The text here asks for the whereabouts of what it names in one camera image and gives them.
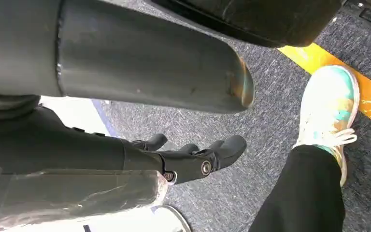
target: foot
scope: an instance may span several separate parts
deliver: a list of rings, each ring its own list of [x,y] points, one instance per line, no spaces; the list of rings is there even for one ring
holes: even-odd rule
[[[299,145],[314,145],[331,153],[346,181],[343,145],[356,141],[352,125],[359,106],[359,86],[355,76],[343,66],[329,65],[311,77],[302,97]]]

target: metal screw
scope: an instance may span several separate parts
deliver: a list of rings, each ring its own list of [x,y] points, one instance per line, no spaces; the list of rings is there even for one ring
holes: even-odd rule
[[[210,174],[210,172],[211,172],[211,163],[208,162],[208,161],[204,161],[201,164],[201,173],[203,175],[208,175],[208,174]]]
[[[165,172],[163,176],[168,182],[171,182],[174,179],[174,173],[172,172]]]

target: pant leg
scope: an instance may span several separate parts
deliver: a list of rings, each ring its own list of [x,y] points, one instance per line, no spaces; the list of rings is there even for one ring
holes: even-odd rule
[[[342,232],[341,170],[325,150],[294,148],[250,232]]]

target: yellow stripe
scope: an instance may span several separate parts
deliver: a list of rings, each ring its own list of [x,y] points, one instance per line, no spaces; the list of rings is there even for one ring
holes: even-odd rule
[[[316,44],[311,44],[308,47],[282,47],[278,49],[288,58],[293,60],[304,70],[310,74],[314,73],[318,68],[324,65],[340,64],[347,66],[352,70],[359,82],[360,88],[360,104],[359,110],[371,119],[371,80],[349,67],[338,58],[334,57],[329,52],[322,49]]]

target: clear plastic bag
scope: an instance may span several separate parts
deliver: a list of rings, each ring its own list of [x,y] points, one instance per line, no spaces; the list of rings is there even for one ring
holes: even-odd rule
[[[82,222],[164,200],[158,171],[43,170],[0,173],[0,231],[47,222]]]

